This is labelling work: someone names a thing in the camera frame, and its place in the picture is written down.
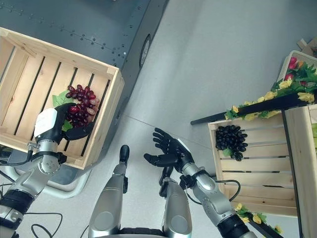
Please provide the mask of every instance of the silver robot leg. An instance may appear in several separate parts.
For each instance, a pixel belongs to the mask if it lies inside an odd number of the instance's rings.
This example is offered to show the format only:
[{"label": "silver robot leg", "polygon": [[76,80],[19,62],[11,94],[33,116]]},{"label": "silver robot leg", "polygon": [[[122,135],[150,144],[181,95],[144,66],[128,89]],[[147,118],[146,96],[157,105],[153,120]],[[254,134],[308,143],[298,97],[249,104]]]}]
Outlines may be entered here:
[{"label": "silver robot leg", "polygon": [[192,236],[192,218],[186,193],[180,185],[169,177],[166,182],[166,205],[163,232],[169,238],[190,238]]}]

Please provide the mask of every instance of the wooden crate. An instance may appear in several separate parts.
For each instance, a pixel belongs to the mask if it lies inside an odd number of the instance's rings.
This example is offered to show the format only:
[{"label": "wooden crate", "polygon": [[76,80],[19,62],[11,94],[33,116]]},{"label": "wooden crate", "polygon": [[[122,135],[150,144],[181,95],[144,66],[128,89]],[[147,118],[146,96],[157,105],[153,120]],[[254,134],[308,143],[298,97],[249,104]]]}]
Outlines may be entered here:
[{"label": "wooden crate", "polygon": [[86,138],[62,140],[66,164],[84,169],[99,156],[124,81],[117,67],[53,44],[0,28],[0,144],[27,151],[37,115],[53,107],[52,95],[69,84],[90,85],[100,98]]},{"label": "wooden crate", "polygon": [[285,111],[304,237],[317,234],[317,156],[312,123],[317,123],[317,105]]},{"label": "wooden crate", "polygon": [[[249,144],[241,162],[224,156],[215,147],[215,131],[219,126],[239,125],[248,135]],[[296,216],[295,192],[288,147],[281,114],[269,119],[222,120],[208,124],[218,180],[235,179],[241,192],[233,205],[242,203],[251,211]],[[237,191],[235,184],[219,184],[228,197]]]}]

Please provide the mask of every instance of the green foliage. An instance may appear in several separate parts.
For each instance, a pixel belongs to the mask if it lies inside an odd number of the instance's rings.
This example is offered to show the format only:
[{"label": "green foliage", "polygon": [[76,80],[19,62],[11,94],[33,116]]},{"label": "green foliage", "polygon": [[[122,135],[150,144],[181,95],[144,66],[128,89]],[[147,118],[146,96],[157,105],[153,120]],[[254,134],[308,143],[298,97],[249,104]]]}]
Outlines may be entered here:
[{"label": "green foliage", "polygon": [[[73,102],[72,98],[66,98],[67,93],[68,93],[68,90],[61,92],[58,96],[53,95],[53,106],[57,107],[65,103],[72,103]],[[68,131],[69,129],[72,129],[72,128],[73,126],[69,123],[69,121],[65,120],[61,130]]]},{"label": "green foliage", "polygon": [[63,105],[65,103],[72,103],[73,99],[72,98],[66,98],[66,94],[68,91],[61,92],[58,96],[53,95],[53,106],[57,107],[59,105]]}]

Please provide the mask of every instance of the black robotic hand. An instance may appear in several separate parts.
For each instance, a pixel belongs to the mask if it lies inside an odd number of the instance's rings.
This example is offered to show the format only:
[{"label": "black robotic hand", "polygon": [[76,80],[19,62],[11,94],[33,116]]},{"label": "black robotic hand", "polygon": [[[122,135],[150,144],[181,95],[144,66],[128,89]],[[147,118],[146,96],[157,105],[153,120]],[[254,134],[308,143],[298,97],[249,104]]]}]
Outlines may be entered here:
[{"label": "black robotic hand", "polygon": [[152,165],[158,167],[175,167],[181,173],[186,163],[194,163],[191,153],[181,142],[171,137],[165,131],[155,128],[153,133],[155,146],[161,149],[164,155],[144,154],[144,158]]}]

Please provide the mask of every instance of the wooden slat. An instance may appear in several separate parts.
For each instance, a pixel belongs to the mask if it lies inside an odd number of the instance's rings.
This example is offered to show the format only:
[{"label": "wooden slat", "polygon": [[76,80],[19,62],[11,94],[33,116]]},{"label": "wooden slat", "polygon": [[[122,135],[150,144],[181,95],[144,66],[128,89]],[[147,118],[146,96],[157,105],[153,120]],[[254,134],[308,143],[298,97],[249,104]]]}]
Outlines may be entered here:
[{"label": "wooden slat", "polygon": [[32,88],[42,60],[43,56],[37,55],[35,58],[29,57],[25,64],[25,68],[15,89],[14,95],[2,124],[4,127],[7,127],[7,133],[9,134],[14,134],[15,132],[23,108],[26,104],[26,100],[28,99],[29,91]]},{"label": "wooden slat", "polygon": [[[213,155],[213,161],[214,161],[214,165],[215,165],[215,169],[216,169],[216,176],[217,176],[218,180],[223,180],[223,177],[222,177],[222,170],[223,169],[222,169],[222,164],[220,163],[220,156],[219,156],[217,149],[214,147],[214,145],[216,145],[215,131],[209,129],[209,132],[210,132],[211,146],[213,146],[212,155]],[[218,187],[222,193],[225,193],[224,184],[219,183]]]},{"label": "wooden slat", "polygon": [[[236,193],[238,188],[236,185],[227,184],[224,187],[226,191],[229,191],[230,197]],[[241,186],[239,196],[295,200],[295,191],[293,188],[284,187]]]},{"label": "wooden slat", "polygon": [[[99,98],[100,100],[104,94],[107,82],[108,82],[108,79],[106,79],[104,76],[95,74],[93,81],[91,83],[91,86],[90,86],[91,90],[94,91],[95,96]],[[67,151],[72,154],[78,154],[78,153],[81,154],[84,149],[86,140],[87,140],[87,137],[81,138],[79,140],[70,141]]]},{"label": "wooden slat", "polygon": [[223,171],[291,171],[289,158],[220,160]]},{"label": "wooden slat", "polygon": [[317,234],[317,157],[308,107],[285,112],[304,237]]},{"label": "wooden slat", "polygon": [[277,114],[268,119],[255,118],[254,120],[242,120],[241,118],[237,118],[234,120],[220,120],[215,122],[210,122],[209,127],[211,130],[217,130],[219,126],[227,126],[227,125],[239,125],[242,129],[253,129],[259,127],[272,127],[283,125],[282,114]]},{"label": "wooden slat", "polygon": [[261,197],[244,197],[239,195],[234,199],[234,201],[241,202],[241,203],[266,204],[266,205],[277,206],[277,207],[296,208],[296,204],[294,200],[261,198]]},{"label": "wooden slat", "polygon": [[83,167],[92,164],[98,159],[101,148],[104,144],[106,135],[108,133],[112,118],[114,116],[115,109],[121,96],[121,92],[124,86],[124,81],[121,76],[121,72],[117,71],[113,80],[111,81],[108,91],[104,99],[104,106],[100,111],[100,114],[96,120],[92,135],[85,151],[85,162]]},{"label": "wooden slat", "polygon": [[55,59],[45,58],[16,132],[17,136],[31,139],[36,118],[41,112],[58,64]]},{"label": "wooden slat", "polygon": [[[232,206],[237,206],[238,202],[232,202]],[[275,215],[282,215],[282,216],[297,216],[297,209],[294,207],[278,207],[278,206],[270,206],[267,204],[253,204],[253,203],[246,203],[245,205],[250,211],[253,212],[263,212],[268,214],[275,214]]]},{"label": "wooden slat", "polygon": [[245,132],[248,137],[246,137],[246,143],[259,143],[259,142],[273,142],[273,141],[285,141],[285,130],[283,127],[270,128],[264,130],[251,130]]},{"label": "wooden slat", "polygon": [[8,67],[3,74],[0,84],[0,124],[3,123],[4,116],[9,107],[14,90],[19,82],[28,56],[19,49],[14,49]]},{"label": "wooden slat", "polygon": [[223,179],[238,180],[241,184],[248,185],[272,185],[291,187],[293,186],[293,177],[291,174],[283,173],[231,173],[223,172]]},{"label": "wooden slat", "polygon": [[116,67],[109,64],[14,31],[0,28],[0,34],[6,37],[9,41],[13,42],[17,47],[25,48],[26,52],[30,54],[36,52],[53,57],[59,61],[72,64],[78,68],[90,70],[93,73],[99,73],[109,79],[111,79],[113,75],[108,72],[108,68],[117,70]]},{"label": "wooden slat", "polygon": [[3,37],[0,37],[0,78],[7,62],[9,61],[13,47],[14,46]]},{"label": "wooden slat", "polygon": [[[221,158],[230,158],[224,156],[222,151],[219,151]],[[264,145],[264,146],[248,146],[247,151],[243,152],[244,157],[277,157],[288,156],[288,148],[286,144]]]}]

